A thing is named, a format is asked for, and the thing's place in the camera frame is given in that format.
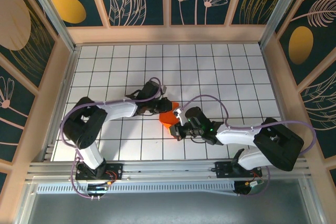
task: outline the vent grille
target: vent grille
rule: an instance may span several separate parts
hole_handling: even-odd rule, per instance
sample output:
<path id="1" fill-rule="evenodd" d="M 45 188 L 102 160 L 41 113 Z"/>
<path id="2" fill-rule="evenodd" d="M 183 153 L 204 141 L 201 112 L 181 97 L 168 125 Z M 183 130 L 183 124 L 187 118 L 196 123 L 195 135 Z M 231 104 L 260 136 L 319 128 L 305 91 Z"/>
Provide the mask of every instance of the vent grille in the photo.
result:
<path id="1" fill-rule="evenodd" d="M 76 186 L 76 189 L 85 192 L 86 184 Z M 166 182 L 166 183 L 115 183 L 108 189 L 108 193 L 172 193 L 193 191 L 231 191 L 234 190 L 234 181 L 220 182 Z M 70 183 L 40 184 L 39 194 L 71 194 L 75 193 Z"/>

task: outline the orange object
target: orange object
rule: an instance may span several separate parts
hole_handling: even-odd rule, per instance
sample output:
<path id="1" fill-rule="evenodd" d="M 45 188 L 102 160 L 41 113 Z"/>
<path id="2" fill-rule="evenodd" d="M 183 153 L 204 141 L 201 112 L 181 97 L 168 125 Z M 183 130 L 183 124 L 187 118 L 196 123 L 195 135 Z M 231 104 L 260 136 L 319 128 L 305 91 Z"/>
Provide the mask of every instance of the orange object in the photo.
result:
<path id="1" fill-rule="evenodd" d="M 178 102 L 172 102 L 173 103 L 173 110 L 175 110 L 177 107 L 180 106 Z M 170 126 L 176 124 L 179 122 L 179 119 L 176 118 L 173 114 L 173 110 L 168 111 L 166 113 L 161 113 L 159 115 L 159 121 L 167 128 L 169 129 Z"/>

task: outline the black grid line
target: black grid line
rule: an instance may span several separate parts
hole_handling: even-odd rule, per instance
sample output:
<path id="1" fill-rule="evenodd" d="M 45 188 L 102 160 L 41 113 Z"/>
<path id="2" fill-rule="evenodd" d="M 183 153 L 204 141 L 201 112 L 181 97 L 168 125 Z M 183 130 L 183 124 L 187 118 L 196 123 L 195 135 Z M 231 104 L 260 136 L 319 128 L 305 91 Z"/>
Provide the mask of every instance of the black grid line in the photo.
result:
<path id="1" fill-rule="evenodd" d="M 217 77 L 217 71 L 216 71 L 216 63 L 215 63 L 215 56 L 214 56 L 214 51 L 212 49 L 212 44 L 211 44 L 211 51 L 212 51 L 212 58 L 213 58 L 213 61 L 214 61 L 214 66 L 215 66 L 215 75 L 216 75 L 216 82 L 217 82 L 217 88 L 218 88 L 218 98 L 221 101 L 221 95 L 220 95 L 221 93 L 220 93 L 220 90 L 219 90 L 218 77 Z M 223 108 L 222 108 L 222 106 L 220 106 L 220 107 L 221 107 L 221 112 L 222 112 L 222 118 L 223 118 L 223 120 L 225 120 L 224 119 L 224 114 L 223 114 Z M 229 156 L 229 147 L 227 146 L 227 144 L 226 144 L 226 150 L 227 150 L 227 156 Z"/>

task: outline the leaf illustration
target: leaf illustration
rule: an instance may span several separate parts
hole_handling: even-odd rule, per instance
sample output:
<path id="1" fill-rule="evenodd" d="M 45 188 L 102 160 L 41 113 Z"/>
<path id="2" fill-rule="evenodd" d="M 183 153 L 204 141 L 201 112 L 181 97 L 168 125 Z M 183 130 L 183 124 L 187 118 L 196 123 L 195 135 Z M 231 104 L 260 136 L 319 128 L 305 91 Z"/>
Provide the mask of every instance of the leaf illustration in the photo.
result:
<path id="1" fill-rule="evenodd" d="M 336 18 L 336 0 L 317 0 L 303 16 L 311 26 L 327 27 Z"/>
<path id="2" fill-rule="evenodd" d="M 144 23 L 146 0 L 110 0 L 109 19 L 112 26 L 133 26 Z"/>

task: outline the white tile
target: white tile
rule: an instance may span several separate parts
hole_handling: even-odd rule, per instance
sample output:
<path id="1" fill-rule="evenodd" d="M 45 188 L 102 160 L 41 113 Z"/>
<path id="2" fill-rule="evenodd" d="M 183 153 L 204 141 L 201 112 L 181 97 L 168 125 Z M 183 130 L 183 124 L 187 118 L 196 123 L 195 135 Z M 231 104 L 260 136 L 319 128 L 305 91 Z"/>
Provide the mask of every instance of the white tile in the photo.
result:
<path id="1" fill-rule="evenodd" d="M 100 140 L 99 152 L 106 161 L 116 161 L 119 157 L 120 140 Z"/>
<path id="2" fill-rule="evenodd" d="M 201 94 L 209 94 L 219 99 L 218 86 L 217 85 L 201 85 Z M 210 97 L 202 97 L 202 101 L 213 101 Z"/>
<path id="3" fill-rule="evenodd" d="M 94 63 L 94 68 L 93 70 L 95 72 L 100 71 L 100 72 L 104 72 L 104 71 L 110 71 L 111 68 L 111 61 L 112 59 L 96 59 L 95 63 Z"/>
<path id="4" fill-rule="evenodd" d="M 179 55 L 178 45 L 163 45 L 164 57 L 176 57 Z"/>
<path id="5" fill-rule="evenodd" d="M 205 144 L 196 144 L 190 139 L 185 139 L 184 143 L 186 159 L 206 159 Z"/>
<path id="6" fill-rule="evenodd" d="M 278 106 L 275 100 L 259 101 L 259 104 L 261 113 L 263 114 L 264 118 L 275 118 L 280 116 Z"/>
<path id="7" fill-rule="evenodd" d="M 250 70 L 234 70 L 236 84 L 253 84 Z"/>
<path id="8" fill-rule="evenodd" d="M 221 104 L 217 101 L 202 101 L 202 111 L 207 118 L 223 118 Z"/>
<path id="9" fill-rule="evenodd" d="M 119 100 L 125 97 L 125 87 L 108 87 L 106 100 Z"/>
<path id="10" fill-rule="evenodd" d="M 183 57 L 180 58 L 181 70 L 196 70 L 197 61 L 196 57 Z"/>
<path id="11" fill-rule="evenodd" d="M 216 72 L 214 70 L 198 71 L 200 84 L 217 84 Z"/>
<path id="12" fill-rule="evenodd" d="M 249 69 L 246 57 L 233 56 L 231 57 L 231 63 L 233 69 Z"/>
<path id="13" fill-rule="evenodd" d="M 190 101 L 194 97 L 200 95 L 200 87 L 198 85 L 187 85 L 182 86 L 182 100 L 183 101 Z"/>
<path id="14" fill-rule="evenodd" d="M 146 57 L 146 45 L 132 45 L 130 57 Z"/>
<path id="15" fill-rule="evenodd" d="M 242 126 L 244 121 L 242 118 L 229 118 L 227 123 L 232 126 Z"/>
<path id="16" fill-rule="evenodd" d="M 120 139 L 121 120 L 112 120 L 105 122 L 101 128 L 100 139 Z"/>
<path id="17" fill-rule="evenodd" d="M 96 58 L 112 58 L 113 46 L 99 46 Z"/>
<path id="18" fill-rule="evenodd" d="M 212 44 L 212 51 L 214 56 L 229 56 L 227 44 Z"/>
<path id="19" fill-rule="evenodd" d="M 141 140 L 121 140 L 119 160 L 140 160 Z"/>
<path id="20" fill-rule="evenodd" d="M 91 72 L 79 72 L 75 73 L 74 80 L 72 82 L 73 87 L 88 87 L 90 86 L 92 73 Z"/>
<path id="21" fill-rule="evenodd" d="M 266 69 L 265 62 L 262 56 L 248 56 L 247 60 L 250 69 Z"/>
<path id="22" fill-rule="evenodd" d="M 262 124 L 264 121 L 262 118 L 244 118 L 244 124 L 247 126 L 251 126 L 251 125 L 260 125 Z"/>
<path id="23" fill-rule="evenodd" d="M 216 70 L 218 84 L 235 84 L 232 70 Z"/>
<path id="24" fill-rule="evenodd" d="M 147 57 L 162 57 L 162 45 L 147 45 Z"/>
<path id="25" fill-rule="evenodd" d="M 243 44 L 229 44 L 230 56 L 245 56 L 245 50 Z"/>
<path id="26" fill-rule="evenodd" d="M 238 100 L 236 85 L 218 85 L 220 100 Z"/>
<path id="27" fill-rule="evenodd" d="M 162 71 L 146 71 L 145 73 L 145 82 L 148 82 L 149 79 L 151 79 L 152 77 L 156 77 L 160 80 L 161 84 L 162 83 Z"/>
<path id="28" fill-rule="evenodd" d="M 229 118 L 241 118 L 241 110 L 238 101 L 224 101 L 224 106 L 229 112 Z M 226 118 L 226 113 L 222 108 L 223 117 Z"/>
<path id="29" fill-rule="evenodd" d="M 176 139 L 164 139 L 163 159 L 184 159 L 184 141 L 177 141 Z"/>
<path id="30" fill-rule="evenodd" d="M 214 57 L 216 69 L 232 69 L 230 57 Z"/>
<path id="31" fill-rule="evenodd" d="M 251 70 L 251 74 L 255 84 L 270 83 L 266 70 Z"/>
<path id="32" fill-rule="evenodd" d="M 188 103 L 187 101 L 182 102 L 182 106 L 185 106 L 187 103 Z M 188 109 L 193 108 L 193 107 L 199 107 L 201 109 L 202 104 L 199 101 L 192 101 L 191 103 L 189 103 L 188 106 L 184 108 L 184 111 L 187 111 Z"/>
<path id="33" fill-rule="evenodd" d="M 256 84 L 256 91 L 259 100 L 275 99 L 272 86 L 270 84 Z"/>
<path id="34" fill-rule="evenodd" d="M 238 96 L 240 100 L 256 100 L 257 95 L 253 84 L 237 85 Z"/>
<path id="35" fill-rule="evenodd" d="M 180 58 L 163 58 L 163 70 L 180 70 Z"/>
<path id="36" fill-rule="evenodd" d="M 144 71 L 146 58 L 130 58 L 128 63 L 129 71 Z"/>
<path id="37" fill-rule="evenodd" d="M 229 158 L 234 158 L 240 149 L 247 150 L 248 146 L 245 144 L 228 144 L 227 148 L 229 149 Z"/>
<path id="38" fill-rule="evenodd" d="M 143 86 L 145 84 L 145 72 L 133 71 L 127 74 L 127 86 Z"/>
<path id="39" fill-rule="evenodd" d="M 88 93 L 89 87 L 71 88 L 68 102 L 77 103 L 82 97 L 87 97 Z"/>
<path id="40" fill-rule="evenodd" d="M 229 158 L 229 153 L 227 151 L 226 145 L 210 145 L 206 144 L 206 152 L 208 158 Z"/>
<path id="41" fill-rule="evenodd" d="M 90 87 L 89 98 L 92 101 L 105 101 L 107 87 Z"/>
<path id="42" fill-rule="evenodd" d="M 90 86 L 107 86 L 110 72 L 93 72 Z"/>
<path id="43" fill-rule="evenodd" d="M 163 84 L 181 85 L 181 75 L 179 71 L 163 71 Z"/>
<path id="44" fill-rule="evenodd" d="M 259 118 L 261 117 L 258 101 L 240 101 L 243 117 Z"/>
<path id="45" fill-rule="evenodd" d="M 114 58 L 128 58 L 130 53 L 130 46 L 114 46 Z"/>
<path id="46" fill-rule="evenodd" d="M 128 58 L 127 59 L 120 59 L 120 58 L 112 59 L 111 71 L 127 71 L 127 68 L 128 68 Z"/>
<path id="47" fill-rule="evenodd" d="M 109 86 L 126 86 L 127 72 L 110 72 Z"/>
<path id="48" fill-rule="evenodd" d="M 212 48 L 209 44 L 196 45 L 197 56 L 212 56 Z"/>
<path id="49" fill-rule="evenodd" d="M 170 101 L 182 101 L 181 86 L 167 86 L 165 97 L 168 97 Z"/>
<path id="50" fill-rule="evenodd" d="M 57 141 L 54 161 L 74 161 L 75 153 L 74 148 L 65 145 L 62 141 Z"/>
<path id="51" fill-rule="evenodd" d="M 84 46 L 80 51 L 79 58 L 95 58 L 97 46 Z"/>
<path id="52" fill-rule="evenodd" d="M 180 45 L 180 56 L 196 56 L 195 45 Z"/>
<path id="53" fill-rule="evenodd" d="M 214 59 L 212 57 L 197 57 L 197 65 L 200 70 L 215 69 Z"/>
<path id="54" fill-rule="evenodd" d="M 143 139 L 160 139 L 162 138 L 162 123 L 159 120 L 144 120 L 142 124 Z"/>
<path id="55" fill-rule="evenodd" d="M 258 44 L 244 44 L 246 55 L 257 56 L 261 55 L 260 47 Z"/>
<path id="56" fill-rule="evenodd" d="M 146 59 L 146 71 L 162 70 L 162 57 Z"/>
<path id="57" fill-rule="evenodd" d="M 122 139 L 140 139 L 142 133 L 141 120 L 124 120 L 122 123 Z"/>
<path id="58" fill-rule="evenodd" d="M 79 59 L 76 72 L 92 72 L 95 59 Z"/>
<path id="59" fill-rule="evenodd" d="M 162 139 L 142 140 L 141 160 L 162 160 Z"/>
<path id="60" fill-rule="evenodd" d="M 197 70 L 181 71 L 182 85 L 199 84 Z"/>

